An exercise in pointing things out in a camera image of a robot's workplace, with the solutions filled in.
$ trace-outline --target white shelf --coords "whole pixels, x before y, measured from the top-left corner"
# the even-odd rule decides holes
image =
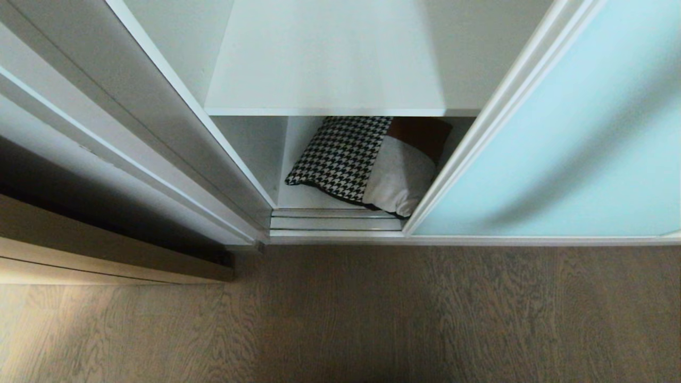
[[[476,115],[550,0],[236,0],[211,115]]]

